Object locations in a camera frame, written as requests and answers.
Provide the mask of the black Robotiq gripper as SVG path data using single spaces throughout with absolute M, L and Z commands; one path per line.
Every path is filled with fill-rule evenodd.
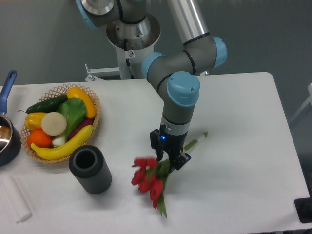
M 188 153 L 182 151 L 187 133 L 176 136 L 160 132 L 159 129 L 150 132 L 151 148 L 155 150 L 156 160 L 161 161 L 163 152 L 166 152 L 170 161 L 170 173 L 180 170 L 192 158 Z

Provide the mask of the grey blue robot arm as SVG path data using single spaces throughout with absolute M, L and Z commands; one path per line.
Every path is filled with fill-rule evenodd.
M 91 29 L 106 27 L 116 50 L 121 79 L 146 79 L 163 100 L 160 127 L 150 133 L 157 160 L 168 155 L 170 171 L 181 169 L 191 156 L 183 149 L 199 98 L 198 76 L 227 59 L 227 48 L 212 37 L 195 0 L 170 0 L 183 51 L 167 57 L 154 51 L 160 37 L 157 19 L 144 0 L 78 0 L 78 10 Z

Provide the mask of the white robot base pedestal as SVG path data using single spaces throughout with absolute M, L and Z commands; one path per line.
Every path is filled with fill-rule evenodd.
M 144 59 L 154 52 L 152 44 L 139 50 L 124 50 L 115 46 L 118 67 L 89 69 L 85 64 L 85 81 L 144 79 L 141 66 Z

